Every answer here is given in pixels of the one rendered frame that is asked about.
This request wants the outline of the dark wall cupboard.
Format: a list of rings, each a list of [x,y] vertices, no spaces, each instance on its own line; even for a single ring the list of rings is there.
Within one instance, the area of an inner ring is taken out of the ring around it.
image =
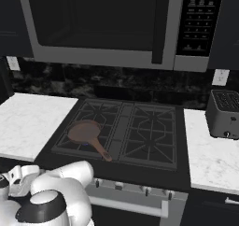
[[[239,0],[222,0],[209,69],[239,71]]]
[[[34,56],[21,0],[0,0],[0,56]]]

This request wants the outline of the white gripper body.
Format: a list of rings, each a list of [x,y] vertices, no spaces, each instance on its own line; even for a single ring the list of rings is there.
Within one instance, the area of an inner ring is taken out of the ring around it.
[[[16,165],[8,174],[11,187],[26,187],[30,186],[31,182],[39,176],[40,168],[37,165]]]

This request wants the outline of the dark grey toaster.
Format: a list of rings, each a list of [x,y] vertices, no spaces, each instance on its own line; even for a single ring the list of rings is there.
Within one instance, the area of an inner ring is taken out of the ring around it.
[[[212,90],[205,118],[212,137],[239,140],[239,93]]]

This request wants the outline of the microwave door with dark window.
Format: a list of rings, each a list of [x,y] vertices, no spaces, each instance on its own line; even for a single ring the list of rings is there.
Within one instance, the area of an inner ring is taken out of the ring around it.
[[[169,0],[161,64],[153,64],[156,0],[21,0],[38,62],[172,70],[183,0]]]

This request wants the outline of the dark base cupboard drawer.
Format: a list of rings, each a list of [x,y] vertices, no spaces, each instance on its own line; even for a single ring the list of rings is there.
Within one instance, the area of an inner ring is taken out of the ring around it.
[[[225,199],[239,202],[239,195],[192,189],[180,226],[239,226],[239,205],[225,204]]]

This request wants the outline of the grey microwave oven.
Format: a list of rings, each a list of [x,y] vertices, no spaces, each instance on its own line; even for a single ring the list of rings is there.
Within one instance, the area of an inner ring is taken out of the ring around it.
[[[38,62],[203,72],[222,0],[21,0]]]

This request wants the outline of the black oven door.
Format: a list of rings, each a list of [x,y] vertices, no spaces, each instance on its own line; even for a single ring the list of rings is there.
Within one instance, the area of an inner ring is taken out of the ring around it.
[[[160,226],[161,219],[144,214],[92,205],[95,226]]]

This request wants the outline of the white wall outlet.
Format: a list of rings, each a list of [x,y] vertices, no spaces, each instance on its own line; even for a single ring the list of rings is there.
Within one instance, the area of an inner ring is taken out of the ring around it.
[[[229,70],[216,69],[212,81],[213,86],[225,86],[227,84],[227,79],[230,74]]]
[[[20,66],[18,63],[18,59],[16,57],[12,57],[12,56],[7,56],[7,62],[9,65],[9,68],[13,71],[20,71]]]

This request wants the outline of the brown frying pan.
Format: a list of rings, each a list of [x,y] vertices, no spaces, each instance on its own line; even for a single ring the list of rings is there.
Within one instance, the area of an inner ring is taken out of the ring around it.
[[[78,120],[70,125],[67,136],[70,141],[76,144],[88,143],[92,145],[107,162],[111,162],[112,157],[98,140],[100,133],[101,127],[96,121]]]

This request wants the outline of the black stove with grates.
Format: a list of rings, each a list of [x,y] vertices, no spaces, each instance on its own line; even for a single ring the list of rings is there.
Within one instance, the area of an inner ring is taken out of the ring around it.
[[[68,129],[78,120],[100,124],[98,140],[111,155],[107,162],[87,144],[69,140]],[[160,226],[180,226],[190,189],[190,169],[184,121],[180,106],[164,106],[106,99],[79,99],[35,159],[52,170],[87,161],[94,170],[88,195],[124,203],[160,208],[169,204],[169,216]],[[100,186],[96,188],[95,179]],[[122,182],[121,191],[115,183]],[[168,200],[168,191],[173,198]]]

